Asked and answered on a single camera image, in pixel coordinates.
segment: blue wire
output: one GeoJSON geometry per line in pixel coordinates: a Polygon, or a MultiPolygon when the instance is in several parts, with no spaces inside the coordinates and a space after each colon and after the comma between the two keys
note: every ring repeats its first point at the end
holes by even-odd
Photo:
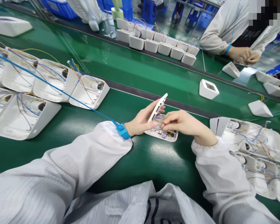
{"type": "Polygon", "coordinates": [[[76,102],[78,102],[78,103],[82,104],[83,106],[85,106],[85,107],[89,108],[90,110],[93,110],[93,111],[97,112],[98,114],[100,114],[100,115],[104,116],[105,118],[107,118],[107,119],[111,120],[111,121],[112,121],[112,122],[116,125],[116,127],[118,127],[118,126],[119,126],[119,125],[118,125],[118,124],[117,124],[117,123],[116,123],[113,119],[111,119],[111,118],[107,117],[106,115],[102,114],[101,112],[98,112],[98,111],[97,111],[97,110],[95,110],[95,109],[90,108],[90,107],[89,107],[89,106],[87,106],[86,104],[84,104],[84,103],[82,103],[82,102],[78,101],[77,99],[73,98],[71,95],[69,95],[69,94],[65,93],[63,90],[61,90],[61,89],[59,89],[59,88],[55,87],[54,85],[52,85],[52,84],[48,83],[46,80],[42,79],[41,77],[39,77],[39,76],[37,76],[36,74],[32,73],[31,71],[27,70],[26,68],[23,68],[23,67],[21,67],[21,66],[19,66],[19,65],[15,64],[14,62],[12,62],[11,60],[9,60],[9,59],[7,59],[7,58],[3,58],[3,57],[1,57],[1,56],[0,56],[0,58],[1,58],[1,59],[3,59],[3,60],[5,60],[5,61],[7,61],[7,62],[9,62],[9,63],[10,63],[10,64],[12,64],[12,65],[14,65],[14,66],[18,67],[18,68],[20,68],[20,69],[22,69],[22,70],[24,70],[24,71],[26,71],[26,72],[30,73],[31,75],[33,75],[34,77],[36,77],[36,78],[38,78],[39,80],[43,81],[44,83],[48,84],[49,86],[51,86],[51,87],[53,87],[53,88],[55,88],[55,89],[59,90],[60,92],[62,92],[62,93],[63,93],[63,94],[65,94],[65,95],[67,95],[69,98],[71,98],[71,99],[75,100],[76,102]]]}

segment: blue wrist strap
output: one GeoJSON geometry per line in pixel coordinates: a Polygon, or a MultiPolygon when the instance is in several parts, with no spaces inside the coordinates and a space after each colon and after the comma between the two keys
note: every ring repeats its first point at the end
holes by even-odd
{"type": "Polygon", "coordinates": [[[113,124],[115,124],[116,130],[118,131],[118,133],[121,137],[123,137],[125,140],[127,140],[131,137],[123,123],[118,124],[114,120],[112,120],[112,122],[113,122],[113,124]]]}
{"type": "Polygon", "coordinates": [[[227,55],[228,51],[230,50],[230,48],[232,47],[232,45],[229,45],[228,48],[226,49],[226,51],[224,52],[224,55],[227,55]]]}

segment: human hand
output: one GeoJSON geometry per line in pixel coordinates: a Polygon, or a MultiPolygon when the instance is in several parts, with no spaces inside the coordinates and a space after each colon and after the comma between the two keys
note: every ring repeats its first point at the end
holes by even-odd
{"type": "MultiPolygon", "coordinates": [[[[158,125],[156,121],[147,122],[147,120],[149,119],[159,100],[160,99],[152,102],[146,108],[142,109],[132,121],[124,123],[124,126],[130,136],[143,134],[144,131],[155,128],[158,125]]],[[[160,113],[165,112],[164,109],[165,106],[162,106],[160,113]]]]}
{"type": "Polygon", "coordinates": [[[186,135],[193,135],[199,145],[211,146],[217,143],[214,133],[184,110],[169,112],[163,120],[166,125],[162,124],[160,128],[164,131],[176,130],[186,135]]]}
{"type": "Polygon", "coordinates": [[[259,54],[258,53],[254,53],[254,54],[251,54],[250,57],[247,59],[247,62],[249,64],[255,64],[256,62],[259,61],[259,54]]]}
{"type": "Polygon", "coordinates": [[[243,63],[250,58],[252,52],[249,47],[231,47],[227,55],[233,60],[243,63]]]}

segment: person's left hand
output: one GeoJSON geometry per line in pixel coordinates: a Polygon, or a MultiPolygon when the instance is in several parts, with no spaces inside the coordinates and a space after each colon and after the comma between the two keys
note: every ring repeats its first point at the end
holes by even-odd
{"type": "Polygon", "coordinates": [[[246,60],[246,62],[249,64],[255,64],[256,62],[259,61],[259,58],[260,58],[259,54],[254,53],[250,55],[250,57],[246,60]]]}
{"type": "MultiPolygon", "coordinates": [[[[124,123],[130,136],[143,134],[146,130],[155,128],[158,125],[156,121],[147,122],[158,101],[159,99],[142,109],[132,121],[124,123]]],[[[165,112],[164,109],[165,106],[160,109],[160,113],[165,112]]]]}

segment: workbench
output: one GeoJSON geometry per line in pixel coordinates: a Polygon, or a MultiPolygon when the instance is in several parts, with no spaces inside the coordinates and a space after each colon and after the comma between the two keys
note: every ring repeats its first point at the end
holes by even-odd
{"type": "MultiPolygon", "coordinates": [[[[268,101],[268,106],[275,117],[256,117],[247,104],[258,97],[245,89],[9,8],[0,8],[0,16],[28,20],[33,26],[32,30],[15,38],[0,35],[4,45],[19,50],[42,50],[64,65],[73,59],[80,70],[105,79],[111,89],[98,111],[117,122],[132,120],[151,100],[168,93],[166,112],[187,110],[207,126],[209,118],[228,116],[257,124],[270,120],[270,128],[280,128],[280,102],[273,99],[268,101]],[[199,82],[203,78],[219,89],[220,94],[215,99],[199,95],[199,82]]],[[[53,60],[43,52],[27,52],[53,60]]],[[[0,173],[40,158],[48,149],[69,144],[106,120],[94,111],[69,103],[61,105],[62,109],[35,138],[15,141],[0,137],[0,173]]],[[[179,134],[175,143],[169,143],[143,134],[132,140],[131,151],[89,189],[91,192],[124,189],[148,180],[153,180],[156,190],[160,190],[170,182],[212,214],[212,205],[203,198],[205,186],[195,167],[195,155],[191,150],[193,137],[179,134]]],[[[257,199],[280,219],[278,201],[258,195],[257,199]]]]}

